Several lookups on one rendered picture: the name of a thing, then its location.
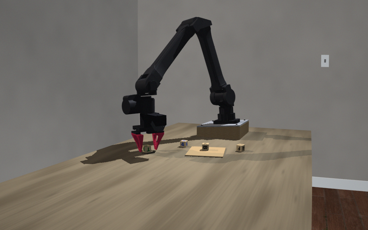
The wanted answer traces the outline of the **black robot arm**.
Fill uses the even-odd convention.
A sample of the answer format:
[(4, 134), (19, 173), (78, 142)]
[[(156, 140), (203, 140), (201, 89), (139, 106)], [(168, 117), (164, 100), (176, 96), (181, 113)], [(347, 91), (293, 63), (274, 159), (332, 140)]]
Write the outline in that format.
[[(170, 42), (135, 83), (137, 94), (123, 97), (122, 111), (124, 114), (140, 113), (140, 127), (153, 127), (157, 132), (165, 129), (166, 115), (155, 112), (155, 99), (151, 96), (157, 95), (157, 88), (165, 72), (188, 40), (196, 34), (211, 80), (210, 101), (213, 105), (219, 106), (218, 119), (213, 121), (213, 124), (240, 122), (240, 119), (236, 119), (233, 113), (235, 93), (230, 84), (227, 85), (224, 80), (210, 25), (212, 25), (211, 20), (200, 17), (186, 19), (179, 25)], [(149, 114), (141, 114), (141, 112), (149, 112)], [(151, 112), (155, 113), (151, 114)]]

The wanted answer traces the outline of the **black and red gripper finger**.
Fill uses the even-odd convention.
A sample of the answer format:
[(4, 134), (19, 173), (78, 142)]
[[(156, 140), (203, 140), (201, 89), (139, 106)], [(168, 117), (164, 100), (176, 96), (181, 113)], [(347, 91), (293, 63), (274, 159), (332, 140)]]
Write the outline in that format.
[[(154, 133), (152, 134), (152, 139), (153, 139), (153, 143), (154, 143), (154, 149), (157, 150), (158, 146), (159, 146), (159, 143), (163, 137), (165, 133)], [(158, 136), (158, 139), (157, 139), (157, 136)], [(157, 142), (156, 142), (156, 139), (157, 139)]]
[(137, 147), (138, 147), (139, 152), (142, 152), (143, 134), (131, 133), (131, 135), (134, 138), (135, 142), (137, 143)]

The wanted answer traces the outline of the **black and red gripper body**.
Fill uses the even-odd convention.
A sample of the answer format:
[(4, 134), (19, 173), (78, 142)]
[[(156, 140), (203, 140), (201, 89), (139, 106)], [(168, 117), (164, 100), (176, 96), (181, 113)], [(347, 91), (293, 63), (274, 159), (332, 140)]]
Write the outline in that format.
[[(141, 112), (141, 114), (149, 114), (149, 112)], [(141, 132), (146, 132), (147, 134), (165, 132), (164, 130), (162, 132), (157, 132), (157, 131), (154, 131), (152, 127), (143, 128), (143, 127), (140, 127), (140, 125), (133, 126), (133, 130), (135, 131), (131, 131), (131, 133), (134, 133), (134, 134), (140, 134)]]

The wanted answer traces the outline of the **beige flat mat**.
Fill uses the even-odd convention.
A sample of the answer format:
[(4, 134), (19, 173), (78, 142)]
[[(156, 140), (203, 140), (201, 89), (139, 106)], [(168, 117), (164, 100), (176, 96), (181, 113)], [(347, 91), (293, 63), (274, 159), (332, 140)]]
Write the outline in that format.
[(226, 148), (209, 147), (209, 150), (202, 150), (202, 147), (192, 146), (185, 156), (199, 157), (220, 157), (223, 158)]

